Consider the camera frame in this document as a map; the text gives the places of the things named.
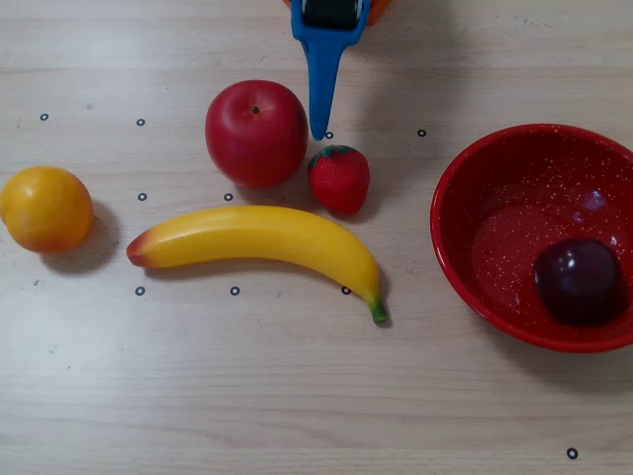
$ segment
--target banana stem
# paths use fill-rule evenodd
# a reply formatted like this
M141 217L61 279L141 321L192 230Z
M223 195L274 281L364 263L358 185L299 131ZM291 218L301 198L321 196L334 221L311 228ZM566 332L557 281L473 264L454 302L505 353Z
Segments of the banana stem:
M383 324L387 321L389 316L387 315L387 309L385 308L383 299L379 297L372 302L368 302L368 304L369 309L372 311L372 318L374 319L375 324Z

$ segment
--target bowl rim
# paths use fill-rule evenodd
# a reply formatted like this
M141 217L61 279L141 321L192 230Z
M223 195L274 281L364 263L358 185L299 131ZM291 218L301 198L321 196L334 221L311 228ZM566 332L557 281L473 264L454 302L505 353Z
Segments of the bowl rim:
M452 285L453 289L459 294L462 300L481 317L483 317L490 324L497 327L502 332L505 332L515 338L522 341L540 346L542 348L553 349L556 351L572 352L572 353L598 353L604 351L610 351L613 349L621 348L633 343L633 332L618 337L614 337L604 341L596 342L570 342L559 339L547 338L539 336L531 332L527 332L523 329L515 327L509 324L506 320L498 317L495 312L489 310L485 305L479 301L479 299L470 292L466 286L462 283L461 279L457 275L457 272L453 268L448 258L446 248L444 247L444 241L442 239L440 231L441 211L444 204L444 196L446 190L450 185L452 179L462 165L474 154L500 139L507 139L508 137L521 136L526 133L541 131L543 129L551 130L551 128L558 129L557 133L563 133L569 136L577 137L583 140L600 141L605 143L606 146L612 147L613 151L621 154L628 160L633 160L633 153L631 150L613 141L612 139L591 132L585 129L580 129L574 126L567 126L561 124L525 124L520 126L514 126L507 129L502 129L489 134L478 141L472 143L466 147L446 168L442 177L435 188L435 194L433 195L433 201L431 203L430 211L430 232L433 242L433 249L435 250L435 256L439 262L444 275Z

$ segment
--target banana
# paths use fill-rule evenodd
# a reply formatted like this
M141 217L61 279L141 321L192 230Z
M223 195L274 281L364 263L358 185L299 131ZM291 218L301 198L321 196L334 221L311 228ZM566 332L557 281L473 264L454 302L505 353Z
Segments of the banana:
M128 246L133 265L166 268L233 258L283 260L324 274L358 294L374 322L387 319L379 270L361 240L332 221L276 206L235 206L167 221Z

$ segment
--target strawberry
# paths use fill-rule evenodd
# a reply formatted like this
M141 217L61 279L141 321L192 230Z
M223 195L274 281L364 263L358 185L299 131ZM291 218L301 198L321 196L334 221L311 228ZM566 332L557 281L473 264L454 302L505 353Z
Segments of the strawberry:
M316 198L330 211L355 215L369 189L367 158L351 146L327 146L310 160L308 181Z

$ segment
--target banana tip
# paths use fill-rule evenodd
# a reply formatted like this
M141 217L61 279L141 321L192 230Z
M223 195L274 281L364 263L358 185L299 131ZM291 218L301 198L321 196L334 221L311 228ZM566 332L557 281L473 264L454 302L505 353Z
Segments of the banana tip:
M375 324L383 324L389 318L387 315L387 309L385 308L385 303L380 297L372 302L369 308L372 311L372 318L374 319Z
M143 257L143 242L145 233L133 240L128 246L128 259L137 267L145 267L145 259Z

